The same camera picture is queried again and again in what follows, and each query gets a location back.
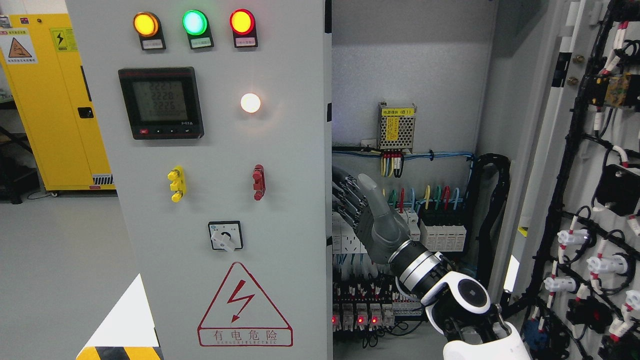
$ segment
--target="red indicator light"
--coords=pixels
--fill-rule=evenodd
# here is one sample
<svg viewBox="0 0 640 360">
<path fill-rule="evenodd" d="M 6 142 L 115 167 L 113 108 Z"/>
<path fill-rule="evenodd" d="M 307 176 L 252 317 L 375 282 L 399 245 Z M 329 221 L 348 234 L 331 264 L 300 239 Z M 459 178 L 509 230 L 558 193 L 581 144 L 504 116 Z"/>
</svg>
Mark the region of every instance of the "red indicator light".
<svg viewBox="0 0 640 360">
<path fill-rule="evenodd" d="M 238 9 L 231 13 L 229 18 L 231 29 L 240 35 L 247 35 L 253 31 L 255 27 L 255 18 L 247 9 Z"/>
</svg>

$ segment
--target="digital power meter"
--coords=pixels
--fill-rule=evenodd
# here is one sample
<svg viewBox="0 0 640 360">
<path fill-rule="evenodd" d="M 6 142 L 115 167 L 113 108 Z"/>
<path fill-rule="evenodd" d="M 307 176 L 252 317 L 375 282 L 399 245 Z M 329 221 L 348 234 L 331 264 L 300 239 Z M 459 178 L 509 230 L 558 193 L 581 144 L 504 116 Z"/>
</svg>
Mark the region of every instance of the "digital power meter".
<svg viewBox="0 0 640 360">
<path fill-rule="evenodd" d="M 193 67 L 118 70 L 134 139 L 204 135 Z"/>
</svg>

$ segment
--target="warning label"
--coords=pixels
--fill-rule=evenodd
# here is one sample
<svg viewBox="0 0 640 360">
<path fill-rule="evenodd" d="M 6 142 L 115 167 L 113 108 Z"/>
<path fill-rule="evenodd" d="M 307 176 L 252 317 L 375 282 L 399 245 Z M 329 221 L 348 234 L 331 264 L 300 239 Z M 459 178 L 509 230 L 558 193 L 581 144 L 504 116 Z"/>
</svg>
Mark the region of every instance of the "warning label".
<svg viewBox="0 0 640 360">
<path fill-rule="evenodd" d="M 38 63 L 27 29 L 0 30 L 0 48 L 7 64 Z"/>
<path fill-rule="evenodd" d="M 56 51 L 78 51 L 76 36 L 72 28 L 51 28 L 51 36 Z"/>
<path fill-rule="evenodd" d="M 242 263 L 231 264 L 198 326 L 203 347 L 290 347 L 293 329 Z"/>
</svg>

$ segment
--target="red terminal connector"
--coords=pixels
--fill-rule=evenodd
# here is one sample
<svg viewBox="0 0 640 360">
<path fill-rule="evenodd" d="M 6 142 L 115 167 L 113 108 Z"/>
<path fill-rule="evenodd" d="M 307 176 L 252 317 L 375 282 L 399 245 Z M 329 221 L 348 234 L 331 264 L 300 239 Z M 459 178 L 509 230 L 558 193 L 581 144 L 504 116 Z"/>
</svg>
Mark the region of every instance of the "red terminal connector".
<svg viewBox="0 0 640 360">
<path fill-rule="evenodd" d="M 266 186 L 264 184 L 264 167 L 260 164 L 256 165 L 253 168 L 253 189 L 255 190 L 255 195 L 253 198 L 255 200 L 260 200 L 264 196 L 264 192 L 266 191 Z"/>
</svg>

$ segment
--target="yellow label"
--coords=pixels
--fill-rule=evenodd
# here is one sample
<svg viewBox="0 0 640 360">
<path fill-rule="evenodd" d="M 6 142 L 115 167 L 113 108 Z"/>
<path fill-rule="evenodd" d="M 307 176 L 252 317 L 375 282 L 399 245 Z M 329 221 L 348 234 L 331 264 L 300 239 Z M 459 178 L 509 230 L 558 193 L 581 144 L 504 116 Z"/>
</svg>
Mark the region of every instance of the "yellow label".
<svg viewBox="0 0 640 360">
<path fill-rule="evenodd" d="M 387 141 L 398 140 L 398 129 L 400 128 L 400 118 L 391 116 L 387 118 Z"/>
<path fill-rule="evenodd" d="M 50 30 L 56 51 L 78 51 L 76 36 L 72 28 L 51 28 Z"/>
<path fill-rule="evenodd" d="M 382 109 L 382 116 L 414 116 L 413 108 L 386 108 Z"/>
</svg>

